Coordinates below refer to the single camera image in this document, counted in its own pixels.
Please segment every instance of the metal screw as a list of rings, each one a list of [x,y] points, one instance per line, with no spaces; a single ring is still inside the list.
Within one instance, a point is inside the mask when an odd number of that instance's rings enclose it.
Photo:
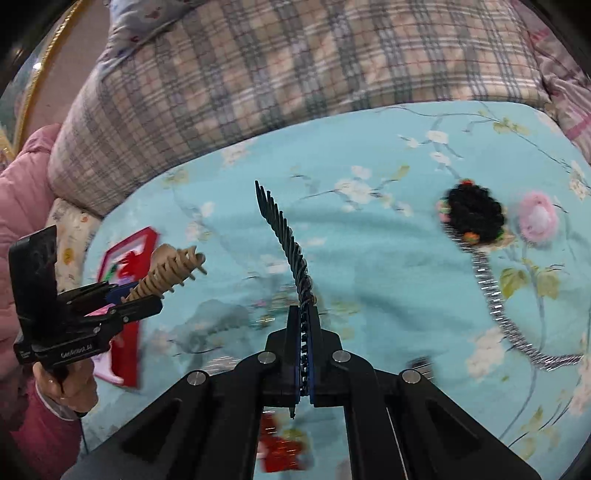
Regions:
[[[257,358],[260,363],[267,365],[273,363],[277,357],[273,352],[261,352]]]
[[[351,360],[351,354],[349,352],[345,352],[344,350],[337,350],[333,352],[333,360],[340,364],[344,364]]]
[[[421,380],[421,374],[415,370],[405,370],[402,372],[402,379],[406,383],[419,383]]]
[[[201,385],[203,382],[205,382],[206,379],[207,377],[205,376],[205,374],[203,372],[200,372],[199,370],[197,370],[196,372],[191,372],[187,376],[187,382],[189,382],[189,385],[192,385],[194,387],[197,385]]]

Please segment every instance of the pillow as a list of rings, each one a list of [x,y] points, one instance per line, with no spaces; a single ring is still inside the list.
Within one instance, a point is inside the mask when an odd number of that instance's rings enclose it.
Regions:
[[[98,70],[107,75],[156,33],[203,0],[113,0],[111,30]]]
[[[63,199],[53,202],[46,227],[57,227],[57,291],[82,286],[86,250],[100,227],[100,220]]]
[[[254,135],[455,99],[548,102],[507,1],[212,0],[91,75],[49,177],[104,216],[163,171]]]

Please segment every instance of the person's hand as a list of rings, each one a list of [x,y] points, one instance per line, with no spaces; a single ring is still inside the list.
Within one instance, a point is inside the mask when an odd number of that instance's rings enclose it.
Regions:
[[[88,412],[98,402],[96,381],[93,376],[95,365],[88,358],[67,366],[69,375],[62,385],[39,362],[33,365],[33,374],[39,391],[56,403],[73,411]]]

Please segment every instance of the tan spiral toy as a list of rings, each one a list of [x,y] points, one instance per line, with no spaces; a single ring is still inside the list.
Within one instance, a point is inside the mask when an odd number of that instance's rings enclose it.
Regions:
[[[188,278],[195,280],[193,270],[196,268],[207,275],[202,266],[205,255],[197,253],[196,249],[194,245],[183,249],[173,248],[169,244],[160,245],[152,254],[150,272],[121,301],[124,303],[148,295],[163,298],[165,291],[174,292],[175,285],[184,286]]]

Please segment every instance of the plaid pillow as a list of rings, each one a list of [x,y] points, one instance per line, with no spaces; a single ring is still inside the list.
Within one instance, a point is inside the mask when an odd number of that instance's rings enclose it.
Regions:
[[[105,215],[171,167],[312,118],[430,100],[541,108],[524,34],[506,0],[211,0],[95,70],[50,182]]]

